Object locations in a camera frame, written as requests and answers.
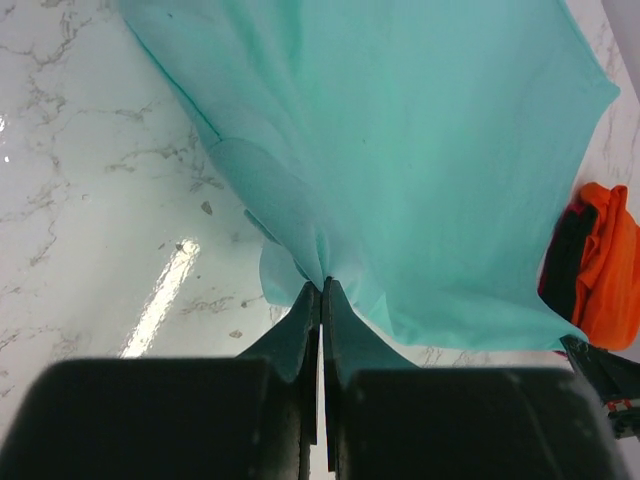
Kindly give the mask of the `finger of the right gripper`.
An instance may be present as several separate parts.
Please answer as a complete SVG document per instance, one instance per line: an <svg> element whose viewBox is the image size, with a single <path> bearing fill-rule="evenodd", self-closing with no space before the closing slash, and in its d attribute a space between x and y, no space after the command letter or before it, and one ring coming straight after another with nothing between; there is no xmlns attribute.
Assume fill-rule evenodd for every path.
<svg viewBox="0 0 640 480"><path fill-rule="evenodd" d="M595 390L616 439L639 439L639 364L574 336L561 339L574 371Z"/></svg>

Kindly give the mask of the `teal t shirt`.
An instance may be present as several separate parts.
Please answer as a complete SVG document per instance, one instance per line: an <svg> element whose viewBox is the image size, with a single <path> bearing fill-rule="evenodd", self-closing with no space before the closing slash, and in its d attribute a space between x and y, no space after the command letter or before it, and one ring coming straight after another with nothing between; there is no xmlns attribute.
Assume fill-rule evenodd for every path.
<svg viewBox="0 0 640 480"><path fill-rule="evenodd" d="M539 265L617 97L562 1L123 1L266 236L405 345L557 350Z"/></svg>

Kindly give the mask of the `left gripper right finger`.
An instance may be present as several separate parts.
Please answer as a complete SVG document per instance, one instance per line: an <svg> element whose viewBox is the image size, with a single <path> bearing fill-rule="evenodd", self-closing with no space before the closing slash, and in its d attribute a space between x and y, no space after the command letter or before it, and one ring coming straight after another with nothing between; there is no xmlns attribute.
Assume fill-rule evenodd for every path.
<svg viewBox="0 0 640 480"><path fill-rule="evenodd" d="M327 461L337 479L340 472L340 428L343 397L351 377L365 370L416 370L410 362L357 315L340 282L327 278L321 294L321 325L325 386Z"/></svg>

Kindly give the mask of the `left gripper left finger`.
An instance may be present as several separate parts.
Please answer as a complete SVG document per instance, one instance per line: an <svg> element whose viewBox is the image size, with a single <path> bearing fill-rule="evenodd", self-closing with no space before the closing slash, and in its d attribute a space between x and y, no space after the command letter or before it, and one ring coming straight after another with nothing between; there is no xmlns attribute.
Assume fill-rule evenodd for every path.
<svg viewBox="0 0 640 480"><path fill-rule="evenodd" d="M261 368L250 479L307 479L317 443L321 293L306 283L289 312L240 360Z"/></svg>

